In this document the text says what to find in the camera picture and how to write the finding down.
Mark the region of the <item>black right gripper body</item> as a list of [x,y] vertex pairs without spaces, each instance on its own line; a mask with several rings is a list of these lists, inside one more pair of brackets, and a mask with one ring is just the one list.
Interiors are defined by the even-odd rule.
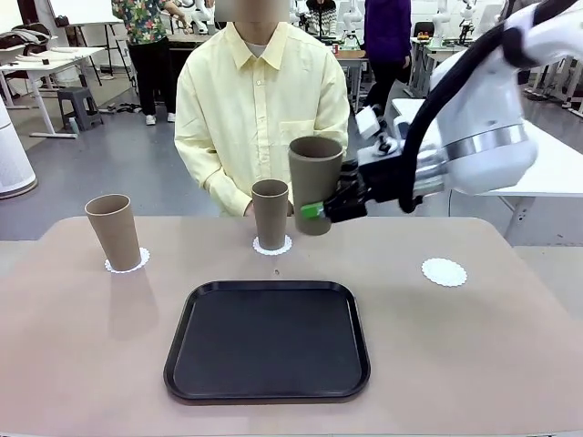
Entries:
[[414,212],[414,167],[402,156],[377,157],[360,154],[359,173],[367,187],[367,198],[376,203],[397,200],[402,212]]

